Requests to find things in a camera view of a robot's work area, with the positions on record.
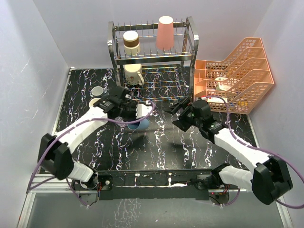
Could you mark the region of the black mug white inside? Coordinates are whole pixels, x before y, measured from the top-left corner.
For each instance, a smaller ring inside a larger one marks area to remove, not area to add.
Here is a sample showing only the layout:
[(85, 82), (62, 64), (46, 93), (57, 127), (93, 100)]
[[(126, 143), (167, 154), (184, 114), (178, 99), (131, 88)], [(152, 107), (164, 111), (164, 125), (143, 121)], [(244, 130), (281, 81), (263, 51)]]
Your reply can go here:
[(102, 109), (98, 106), (101, 98), (93, 98), (89, 102), (89, 111), (102, 111)]

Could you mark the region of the light blue plastic cup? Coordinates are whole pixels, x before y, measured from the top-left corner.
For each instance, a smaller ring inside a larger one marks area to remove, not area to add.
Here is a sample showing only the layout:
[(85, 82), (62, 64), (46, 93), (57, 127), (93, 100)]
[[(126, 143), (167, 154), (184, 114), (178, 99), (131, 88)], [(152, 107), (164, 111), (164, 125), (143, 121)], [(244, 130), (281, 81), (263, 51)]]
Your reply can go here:
[(144, 131), (147, 130), (150, 126), (150, 121), (148, 118), (141, 120), (136, 123), (129, 123), (127, 127), (132, 131)]

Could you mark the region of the grey-blue mug with handle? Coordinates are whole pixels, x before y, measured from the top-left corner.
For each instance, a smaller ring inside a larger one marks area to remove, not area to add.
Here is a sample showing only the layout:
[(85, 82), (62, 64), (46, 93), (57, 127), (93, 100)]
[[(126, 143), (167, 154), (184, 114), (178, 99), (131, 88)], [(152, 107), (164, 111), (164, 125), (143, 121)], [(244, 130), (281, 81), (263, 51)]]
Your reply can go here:
[(93, 98), (101, 98), (108, 95), (107, 89), (102, 88), (101, 86), (95, 86), (91, 90)]

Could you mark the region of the cream ceramic mug green inside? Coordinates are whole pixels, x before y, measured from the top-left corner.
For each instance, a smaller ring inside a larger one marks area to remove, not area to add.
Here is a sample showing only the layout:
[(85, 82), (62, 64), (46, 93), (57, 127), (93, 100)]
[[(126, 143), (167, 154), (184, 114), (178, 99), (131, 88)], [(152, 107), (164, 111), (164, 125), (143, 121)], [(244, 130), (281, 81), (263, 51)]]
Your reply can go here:
[(140, 86), (144, 84), (141, 64), (126, 64), (123, 67), (127, 84)]

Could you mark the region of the tall pink plastic cup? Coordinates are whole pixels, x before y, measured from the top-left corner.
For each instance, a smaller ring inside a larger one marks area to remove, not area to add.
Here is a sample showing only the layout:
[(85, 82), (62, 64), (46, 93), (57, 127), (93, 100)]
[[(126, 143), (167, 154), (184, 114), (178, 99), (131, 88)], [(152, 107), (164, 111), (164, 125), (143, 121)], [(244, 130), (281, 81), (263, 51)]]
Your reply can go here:
[(161, 51), (169, 51), (174, 46), (173, 18), (162, 16), (159, 18), (156, 47)]

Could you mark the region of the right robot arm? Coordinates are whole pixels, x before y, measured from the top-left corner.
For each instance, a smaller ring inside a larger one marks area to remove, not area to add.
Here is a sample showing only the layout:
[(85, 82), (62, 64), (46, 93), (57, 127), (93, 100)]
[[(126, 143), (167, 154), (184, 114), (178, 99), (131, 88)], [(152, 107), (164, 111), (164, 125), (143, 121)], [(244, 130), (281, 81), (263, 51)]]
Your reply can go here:
[(277, 155), (271, 156), (234, 134), (226, 124), (216, 120), (206, 100), (190, 102), (184, 98), (169, 106), (165, 112), (176, 114), (173, 124), (184, 132), (191, 126), (198, 128), (201, 135), (218, 147), (223, 148), (246, 167), (245, 170), (222, 164), (211, 172), (210, 180), (216, 188), (235, 185), (253, 192), (262, 203), (269, 205), (293, 188), (286, 162)]

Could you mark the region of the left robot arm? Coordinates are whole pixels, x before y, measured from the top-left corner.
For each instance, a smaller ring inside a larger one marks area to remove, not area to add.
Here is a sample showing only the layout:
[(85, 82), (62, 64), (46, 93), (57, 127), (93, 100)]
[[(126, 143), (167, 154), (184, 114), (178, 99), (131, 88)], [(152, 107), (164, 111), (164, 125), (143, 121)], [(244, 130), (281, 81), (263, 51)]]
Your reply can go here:
[(90, 134), (110, 119), (121, 117), (125, 121), (135, 120), (137, 104), (131, 99), (131, 91), (127, 88), (117, 86), (110, 89), (107, 95), (93, 101), (88, 111), (66, 129), (42, 137), (38, 154), (40, 167), (58, 180), (70, 178), (80, 181), (86, 189), (96, 188), (97, 172), (88, 165), (74, 161), (72, 154)]

